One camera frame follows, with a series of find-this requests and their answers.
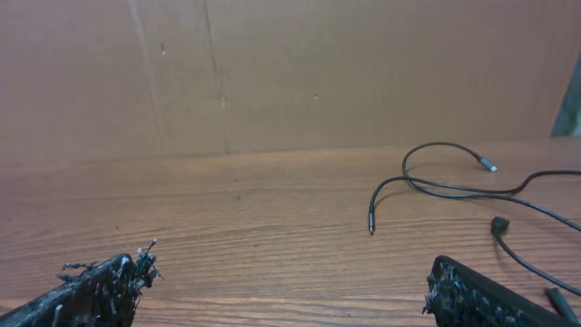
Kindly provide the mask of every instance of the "cable end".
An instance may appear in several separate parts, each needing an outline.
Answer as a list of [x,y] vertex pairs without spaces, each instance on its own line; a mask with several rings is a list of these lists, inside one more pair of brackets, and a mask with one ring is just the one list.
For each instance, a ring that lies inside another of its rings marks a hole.
[[508,229],[508,225],[510,221],[506,218],[496,216],[490,223],[490,232],[491,233],[504,233]]
[[485,157],[480,157],[480,159],[478,159],[478,162],[485,166],[492,173],[495,173],[498,170],[498,168]]
[[375,214],[372,211],[369,211],[369,234],[373,236],[375,233]]

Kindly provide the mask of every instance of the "wooden table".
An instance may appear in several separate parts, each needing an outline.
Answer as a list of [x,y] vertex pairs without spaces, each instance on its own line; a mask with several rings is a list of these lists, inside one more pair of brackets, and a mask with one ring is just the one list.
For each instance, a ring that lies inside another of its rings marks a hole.
[[[581,139],[470,145],[498,172],[444,147],[415,154],[411,172],[508,188],[535,171],[581,168]],[[495,246],[495,215],[511,220],[506,241],[517,253],[581,286],[579,234],[512,203],[393,183],[369,236],[371,193],[400,175],[410,148],[3,167],[0,310],[55,287],[64,262],[135,254],[153,238],[166,281],[145,290],[137,325],[432,326],[421,310],[439,254],[548,306],[545,282]],[[519,197],[581,223],[581,178],[542,178]],[[581,314],[580,299],[566,297]]]

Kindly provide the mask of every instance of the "black plastic piece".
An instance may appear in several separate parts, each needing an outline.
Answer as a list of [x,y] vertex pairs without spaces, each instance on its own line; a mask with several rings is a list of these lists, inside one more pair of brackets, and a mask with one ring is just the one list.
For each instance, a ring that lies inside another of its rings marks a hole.
[[578,327],[447,256],[434,261],[424,311],[438,326]]
[[79,275],[59,274],[64,284],[29,303],[0,316],[0,327],[127,327],[143,287],[152,287],[161,276],[153,265],[156,256],[139,251],[136,262],[129,254],[117,254],[96,263],[67,263],[65,269],[84,268]]

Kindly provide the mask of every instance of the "black object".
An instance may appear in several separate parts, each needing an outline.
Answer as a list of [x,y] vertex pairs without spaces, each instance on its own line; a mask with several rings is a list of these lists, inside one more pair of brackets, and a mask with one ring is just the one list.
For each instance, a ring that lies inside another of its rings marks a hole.
[[[533,179],[535,179],[537,177],[545,176],[545,175],[556,175],[556,174],[581,175],[581,171],[578,171],[578,170],[557,170],[557,171],[543,171],[543,172],[532,173],[519,186],[512,188],[512,189],[506,189],[506,190],[478,189],[478,188],[471,188],[471,187],[466,187],[466,186],[462,186],[462,185],[431,182],[431,181],[426,181],[426,180],[422,180],[419,178],[411,177],[409,175],[408,168],[407,168],[407,163],[408,163],[409,157],[413,153],[415,153],[417,150],[423,149],[423,148],[428,147],[428,146],[433,146],[433,145],[445,145],[445,146],[456,147],[456,148],[463,150],[463,151],[469,153],[470,155],[472,155],[481,165],[486,167],[489,171],[495,172],[497,170],[497,167],[494,164],[492,164],[487,158],[485,158],[484,156],[481,156],[481,155],[475,153],[474,151],[468,149],[467,147],[459,145],[459,144],[452,144],[452,143],[448,143],[448,142],[432,142],[432,143],[422,144],[420,146],[415,147],[414,149],[409,151],[403,159],[403,162],[401,164],[403,176],[392,177],[392,178],[389,178],[389,179],[383,181],[376,188],[375,192],[371,196],[371,203],[369,204],[369,232],[371,233],[371,235],[373,235],[375,233],[375,201],[376,201],[376,198],[379,194],[379,191],[381,191],[381,189],[383,188],[383,186],[385,186],[386,184],[391,183],[393,181],[408,181],[412,186],[414,186],[415,188],[417,188],[418,190],[420,190],[423,193],[427,193],[427,194],[434,195],[437,197],[443,197],[446,199],[482,199],[482,198],[485,198],[485,199],[504,200],[504,201],[510,201],[512,203],[522,204],[522,205],[525,205],[526,207],[529,207],[531,209],[535,209],[537,211],[540,211],[541,213],[545,213],[545,214],[557,219],[561,223],[564,223],[567,226],[581,232],[581,226],[576,224],[576,223],[571,222],[567,218],[562,217],[562,216],[558,215],[557,213],[554,213],[554,212],[552,212],[548,209],[545,209],[539,205],[536,205],[533,203],[528,203],[526,201],[519,200],[515,197],[510,196],[510,195],[517,194],[517,193],[521,192],[522,190],[524,190],[525,187],[527,187],[527,185],[530,183],[530,181],[532,181]],[[422,184],[436,186],[436,187],[445,188],[445,189],[459,190],[459,191],[463,191],[463,192],[467,192],[467,193],[435,192],[435,191],[427,189]],[[495,226],[495,223],[498,224],[500,222],[498,221],[498,219],[496,219],[496,221],[493,221],[493,227]],[[550,281],[550,282],[552,282],[560,287],[563,287],[564,289],[570,291],[571,293],[573,293],[575,295],[581,296],[581,290],[578,290],[577,288],[575,288],[571,285],[568,285],[565,282],[558,280],[557,278],[549,275],[548,273],[541,271],[540,269],[534,267],[530,263],[525,262],[522,258],[520,258],[518,255],[516,255],[513,251],[511,251],[510,248],[502,241],[502,237],[500,235],[500,234],[502,234],[502,232],[504,232],[507,229],[508,221],[505,220],[505,222],[502,222],[502,223],[504,223],[506,226],[504,226],[504,228],[500,228],[502,226],[498,226],[497,230],[495,230],[495,228],[493,228],[492,233],[495,236],[495,239],[497,240],[498,244],[500,244],[500,246],[503,248],[503,250],[505,250],[513,259],[515,259],[519,264],[521,264],[523,267],[527,268],[529,271],[536,273],[540,277],[545,278],[546,280],[548,280],[548,281]]]
[[550,284],[545,289],[545,294],[547,295],[548,300],[551,301],[553,308],[555,308],[555,310],[559,312],[560,315],[565,317],[565,319],[569,320],[570,322],[579,325],[579,320],[575,316],[573,309],[571,309],[571,306],[569,306],[569,303],[567,303],[565,300],[565,296],[563,296],[563,294],[554,284]]
[[85,268],[78,276],[59,274],[60,287],[0,316],[7,326],[131,326],[142,287],[152,287],[161,276],[149,255],[152,245],[134,263],[129,254],[117,254],[100,265],[67,263],[64,269]]
[[428,286],[424,312],[439,327],[578,327],[447,256],[434,261]]

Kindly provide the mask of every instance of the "brown wall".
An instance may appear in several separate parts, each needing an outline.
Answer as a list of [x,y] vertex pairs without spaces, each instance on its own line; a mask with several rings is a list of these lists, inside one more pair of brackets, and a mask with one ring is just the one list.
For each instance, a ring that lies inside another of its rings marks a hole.
[[3,0],[0,164],[548,137],[581,2]]

